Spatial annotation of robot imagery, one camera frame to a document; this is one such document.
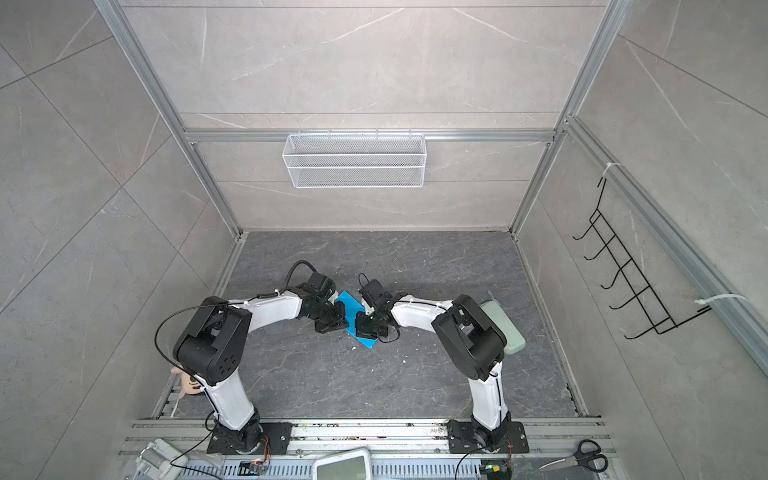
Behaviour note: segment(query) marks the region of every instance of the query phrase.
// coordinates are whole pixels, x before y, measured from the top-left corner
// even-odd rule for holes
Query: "white device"
[[[372,480],[371,454],[350,450],[320,458],[312,464],[312,480]]]
[[[136,458],[137,471],[153,480],[174,480],[179,476],[181,467],[186,464],[187,456],[182,455],[163,439],[149,442]]]

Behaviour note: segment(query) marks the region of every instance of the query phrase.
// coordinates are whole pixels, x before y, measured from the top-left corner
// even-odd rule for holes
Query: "gray marble wall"
[[[580,112],[764,318],[767,19],[764,2],[635,2]],[[520,238],[589,412],[632,478],[762,478],[768,380],[725,325],[707,313],[628,340],[648,326],[641,310],[608,308],[630,298],[626,283],[600,288],[613,261],[584,259],[594,233],[572,238],[600,174],[567,141]],[[699,293],[610,187],[601,205],[674,318],[694,313]]]
[[[768,2],[635,2],[580,113],[768,319]]]
[[[429,143],[424,186],[399,189],[296,189],[279,143],[200,150],[248,230],[506,230],[544,145]]]
[[[232,239],[90,0],[0,4],[0,144],[0,478],[104,478]]]
[[[189,128],[552,128],[601,0],[125,0]],[[506,230],[543,144],[429,145],[419,189],[297,190],[202,144],[247,230]]]

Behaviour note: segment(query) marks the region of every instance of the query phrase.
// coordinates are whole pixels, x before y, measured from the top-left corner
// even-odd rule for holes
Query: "white cable tie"
[[[694,302],[698,303],[699,305],[707,305],[709,302],[720,300],[721,298],[738,298],[746,300],[744,295],[738,295],[736,293],[721,293],[720,295],[711,296],[710,298],[699,298],[698,300],[694,300]]]
[[[612,162],[608,162],[605,164],[605,170],[603,170],[602,176],[605,177],[605,174],[608,173],[608,169],[613,167],[614,165],[621,165],[621,164],[614,164]]]

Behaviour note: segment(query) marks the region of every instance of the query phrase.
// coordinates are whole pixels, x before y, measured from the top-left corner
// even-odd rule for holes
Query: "white wire basket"
[[[427,150],[421,134],[293,134],[283,160],[296,188],[421,187]]]

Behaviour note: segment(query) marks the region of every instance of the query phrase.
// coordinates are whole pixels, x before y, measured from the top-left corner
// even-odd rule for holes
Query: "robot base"
[[[292,428],[292,423],[259,423],[257,413],[238,431],[217,423],[211,434],[207,452],[222,455],[259,455],[264,453],[266,439],[269,438],[272,454],[285,455]]]
[[[460,422],[449,420],[448,424],[449,449],[451,453],[469,453],[480,445],[488,452],[508,453],[509,444],[513,453],[529,453],[528,437],[525,427],[520,422],[513,422],[507,414],[501,425],[490,432],[477,422]]]

